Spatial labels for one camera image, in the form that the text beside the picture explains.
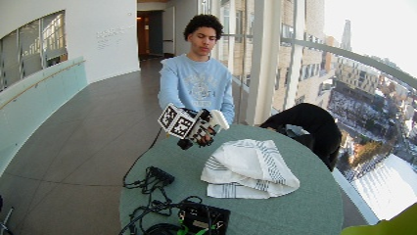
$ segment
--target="light blue sweatshirt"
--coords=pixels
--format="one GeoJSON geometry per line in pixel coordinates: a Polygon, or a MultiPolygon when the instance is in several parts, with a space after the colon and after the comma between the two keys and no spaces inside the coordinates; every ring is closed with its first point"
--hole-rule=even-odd
{"type": "Polygon", "coordinates": [[[210,58],[196,62],[187,55],[162,61],[159,106],[172,103],[194,111],[220,110],[227,122],[235,119],[232,74],[223,63],[210,58]]]}

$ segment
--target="skyscraper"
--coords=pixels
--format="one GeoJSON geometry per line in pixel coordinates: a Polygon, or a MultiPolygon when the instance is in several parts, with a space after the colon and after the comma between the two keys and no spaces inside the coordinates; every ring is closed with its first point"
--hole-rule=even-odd
{"type": "Polygon", "coordinates": [[[351,46],[351,20],[346,20],[340,48],[347,50],[347,51],[352,51],[352,46],[351,46]]]}

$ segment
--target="black jacket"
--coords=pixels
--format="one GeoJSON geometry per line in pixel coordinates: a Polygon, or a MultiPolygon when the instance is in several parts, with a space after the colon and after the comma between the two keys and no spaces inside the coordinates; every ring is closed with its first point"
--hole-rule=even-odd
{"type": "Polygon", "coordinates": [[[263,128],[279,130],[286,124],[302,126],[312,134],[314,153],[334,170],[342,141],[342,133],[332,115],[322,107],[302,103],[270,117],[263,128]]]}

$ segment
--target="white towel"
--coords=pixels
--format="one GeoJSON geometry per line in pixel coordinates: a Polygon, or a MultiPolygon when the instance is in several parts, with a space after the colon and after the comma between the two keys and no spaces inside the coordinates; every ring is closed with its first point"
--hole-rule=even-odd
{"type": "Polygon", "coordinates": [[[300,187],[272,140],[224,143],[208,158],[202,180],[215,198],[266,199],[300,187]]]}

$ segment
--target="curly hair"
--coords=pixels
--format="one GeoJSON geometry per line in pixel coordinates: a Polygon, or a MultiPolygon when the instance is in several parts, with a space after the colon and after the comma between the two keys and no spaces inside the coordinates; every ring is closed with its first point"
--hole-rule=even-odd
{"type": "Polygon", "coordinates": [[[223,34],[223,25],[219,21],[219,18],[214,15],[196,15],[190,21],[186,30],[184,30],[184,39],[188,40],[188,35],[194,33],[200,27],[212,27],[216,31],[216,40],[222,38],[223,34]]]}

